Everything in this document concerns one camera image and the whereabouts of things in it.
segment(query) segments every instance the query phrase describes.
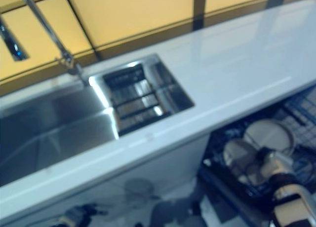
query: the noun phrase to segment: open dishwasher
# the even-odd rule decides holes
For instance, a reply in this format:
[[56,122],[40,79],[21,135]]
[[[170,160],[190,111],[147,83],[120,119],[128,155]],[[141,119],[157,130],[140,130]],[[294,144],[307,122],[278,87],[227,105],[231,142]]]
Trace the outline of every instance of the open dishwasher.
[[[210,186],[215,186],[250,226],[273,226],[270,223],[274,209],[274,187],[270,180],[259,177],[259,165],[245,160],[238,145],[249,142],[259,146],[273,146],[291,157],[297,182],[316,200],[316,86],[264,108],[256,113],[212,132],[199,176]],[[239,160],[228,156],[239,155]]]

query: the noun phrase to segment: kitchen sink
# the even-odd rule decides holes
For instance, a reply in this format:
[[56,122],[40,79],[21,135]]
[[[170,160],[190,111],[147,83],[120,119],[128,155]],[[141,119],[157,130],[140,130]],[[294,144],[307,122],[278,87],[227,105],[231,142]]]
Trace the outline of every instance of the kitchen sink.
[[1,111],[0,186],[194,106],[157,55]]

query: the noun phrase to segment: white cabinet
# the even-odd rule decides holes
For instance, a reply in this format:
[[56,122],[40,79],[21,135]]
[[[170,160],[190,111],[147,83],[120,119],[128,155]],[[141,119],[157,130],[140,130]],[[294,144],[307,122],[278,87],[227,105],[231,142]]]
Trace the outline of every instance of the white cabinet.
[[141,205],[146,198],[160,195],[196,174],[209,135],[177,146],[105,182],[62,198],[3,227],[49,226],[56,215],[75,205],[97,202],[108,211],[104,221],[126,213],[133,206]]

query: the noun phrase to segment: dish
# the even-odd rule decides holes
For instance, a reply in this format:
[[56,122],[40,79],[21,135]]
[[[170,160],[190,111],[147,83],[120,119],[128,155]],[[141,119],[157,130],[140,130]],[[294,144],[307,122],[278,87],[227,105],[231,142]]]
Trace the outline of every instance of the dish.
[[260,173],[260,164],[256,161],[258,150],[242,139],[233,139],[226,143],[223,157],[231,173],[243,184],[258,186],[265,182]]
[[263,119],[251,124],[245,131],[243,139],[257,150],[268,147],[285,155],[292,155],[295,149],[293,132],[282,122]]

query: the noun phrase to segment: metal grid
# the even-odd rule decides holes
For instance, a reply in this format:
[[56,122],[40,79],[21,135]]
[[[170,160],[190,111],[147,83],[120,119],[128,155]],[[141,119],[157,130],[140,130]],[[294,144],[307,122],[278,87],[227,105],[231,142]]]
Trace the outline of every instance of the metal grid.
[[[296,147],[292,155],[293,168],[299,181],[311,192],[316,191],[316,85],[250,116],[222,127],[211,134],[205,159],[223,176],[230,170],[223,158],[225,144],[231,139],[242,138],[247,127],[260,119],[282,121],[295,135]],[[230,185],[236,186],[237,179]],[[263,197],[271,188],[267,183],[254,186],[248,179],[245,192],[252,197]]]

